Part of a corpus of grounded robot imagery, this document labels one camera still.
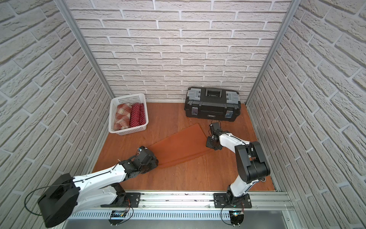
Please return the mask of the white plastic basket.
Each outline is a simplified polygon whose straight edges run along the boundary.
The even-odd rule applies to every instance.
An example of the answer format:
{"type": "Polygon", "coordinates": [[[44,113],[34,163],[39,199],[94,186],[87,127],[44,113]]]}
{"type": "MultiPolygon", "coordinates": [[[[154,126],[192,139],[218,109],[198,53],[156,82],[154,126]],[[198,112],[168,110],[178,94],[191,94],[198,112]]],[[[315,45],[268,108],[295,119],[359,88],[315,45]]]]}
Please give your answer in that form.
{"type": "Polygon", "coordinates": [[[118,135],[126,135],[126,134],[143,131],[146,129],[148,123],[149,123],[149,118],[148,118],[147,105],[146,105],[146,99],[145,99],[144,94],[139,93],[139,94],[124,95],[124,96],[116,97],[111,100],[110,112],[109,112],[109,132],[110,133],[118,134],[118,135]],[[146,124],[142,125],[142,126],[138,126],[138,127],[129,127],[127,129],[114,131],[113,126],[115,123],[115,114],[116,114],[117,106],[120,104],[128,104],[128,105],[132,106],[136,103],[144,104],[145,115],[146,115],[146,124]]]}

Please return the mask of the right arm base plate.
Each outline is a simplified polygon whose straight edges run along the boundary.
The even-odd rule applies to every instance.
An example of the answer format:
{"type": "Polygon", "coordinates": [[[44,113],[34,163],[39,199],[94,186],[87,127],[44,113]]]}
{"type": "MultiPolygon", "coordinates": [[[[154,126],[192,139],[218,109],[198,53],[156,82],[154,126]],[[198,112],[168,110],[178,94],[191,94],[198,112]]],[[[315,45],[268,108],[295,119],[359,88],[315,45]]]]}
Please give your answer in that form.
{"type": "Polygon", "coordinates": [[[252,203],[249,194],[241,197],[231,196],[229,193],[214,193],[213,202],[215,208],[244,208],[251,209],[252,203]]]}

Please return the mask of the red plaid skirt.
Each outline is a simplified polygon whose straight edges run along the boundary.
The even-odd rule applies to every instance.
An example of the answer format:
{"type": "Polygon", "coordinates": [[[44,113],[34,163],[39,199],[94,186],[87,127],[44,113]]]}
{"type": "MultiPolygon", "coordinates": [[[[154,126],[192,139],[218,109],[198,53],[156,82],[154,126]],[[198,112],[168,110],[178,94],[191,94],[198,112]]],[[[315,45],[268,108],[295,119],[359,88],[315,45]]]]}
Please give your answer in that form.
{"type": "Polygon", "coordinates": [[[132,106],[128,104],[120,104],[117,106],[115,114],[114,131],[127,129],[130,127],[132,106]]]}

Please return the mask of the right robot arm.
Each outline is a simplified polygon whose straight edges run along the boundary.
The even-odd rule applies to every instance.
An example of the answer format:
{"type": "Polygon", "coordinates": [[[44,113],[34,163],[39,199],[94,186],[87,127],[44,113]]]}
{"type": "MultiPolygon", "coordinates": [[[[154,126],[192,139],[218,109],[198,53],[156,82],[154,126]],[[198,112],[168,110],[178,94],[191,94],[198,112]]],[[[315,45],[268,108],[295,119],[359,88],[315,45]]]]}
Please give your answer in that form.
{"type": "Polygon", "coordinates": [[[235,153],[238,177],[226,193],[227,202],[233,205],[241,201],[256,183],[270,175],[270,166],[259,142],[240,139],[222,130],[219,123],[212,123],[209,129],[211,135],[206,142],[208,148],[227,148],[235,153]]]}

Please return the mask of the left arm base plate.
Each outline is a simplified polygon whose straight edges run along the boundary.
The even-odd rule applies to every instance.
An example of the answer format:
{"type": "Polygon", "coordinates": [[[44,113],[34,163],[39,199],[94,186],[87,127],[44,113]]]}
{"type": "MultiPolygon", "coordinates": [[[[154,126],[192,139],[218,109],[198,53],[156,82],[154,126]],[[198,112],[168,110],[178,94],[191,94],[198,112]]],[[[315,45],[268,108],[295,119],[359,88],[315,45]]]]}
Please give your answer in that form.
{"type": "Polygon", "coordinates": [[[117,196],[111,204],[101,205],[101,208],[123,208],[128,206],[138,208],[140,197],[141,193],[139,192],[127,192],[123,195],[117,196]]]}

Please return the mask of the red polka dot skirt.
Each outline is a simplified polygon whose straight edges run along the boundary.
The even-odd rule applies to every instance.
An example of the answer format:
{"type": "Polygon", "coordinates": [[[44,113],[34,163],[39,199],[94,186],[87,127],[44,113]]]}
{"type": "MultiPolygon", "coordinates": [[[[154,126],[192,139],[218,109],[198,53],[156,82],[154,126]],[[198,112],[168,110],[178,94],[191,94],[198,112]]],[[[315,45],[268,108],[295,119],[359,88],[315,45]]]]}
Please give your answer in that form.
{"type": "Polygon", "coordinates": [[[146,124],[146,115],[143,103],[132,105],[130,127],[138,127],[146,124]]]}

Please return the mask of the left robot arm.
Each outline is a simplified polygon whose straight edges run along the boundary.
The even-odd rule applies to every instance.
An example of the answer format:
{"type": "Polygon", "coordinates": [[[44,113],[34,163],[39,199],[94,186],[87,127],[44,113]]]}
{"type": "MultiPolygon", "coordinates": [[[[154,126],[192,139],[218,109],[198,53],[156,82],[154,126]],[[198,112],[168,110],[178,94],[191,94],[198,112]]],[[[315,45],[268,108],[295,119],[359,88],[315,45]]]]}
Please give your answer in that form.
{"type": "Polygon", "coordinates": [[[69,173],[58,177],[37,204],[38,214],[47,228],[66,221],[72,214],[93,207],[132,209],[131,199],[121,183],[158,167],[158,159],[148,148],[141,146],[137,153],[114,166],[82,176],[69,173]]]}

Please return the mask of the orange skirt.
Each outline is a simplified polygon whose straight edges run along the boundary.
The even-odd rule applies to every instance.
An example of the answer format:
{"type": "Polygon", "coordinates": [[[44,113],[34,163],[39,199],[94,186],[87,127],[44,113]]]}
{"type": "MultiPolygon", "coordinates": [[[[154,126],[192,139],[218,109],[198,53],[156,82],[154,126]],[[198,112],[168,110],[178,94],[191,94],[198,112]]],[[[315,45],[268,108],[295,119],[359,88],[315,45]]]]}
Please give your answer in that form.
{"type": "Polygon", "coordinates": [[[148,147],[157,157],[158,168],[168,168],[193,160],[212,151],[207,136],[194,124],[148,147]]]}

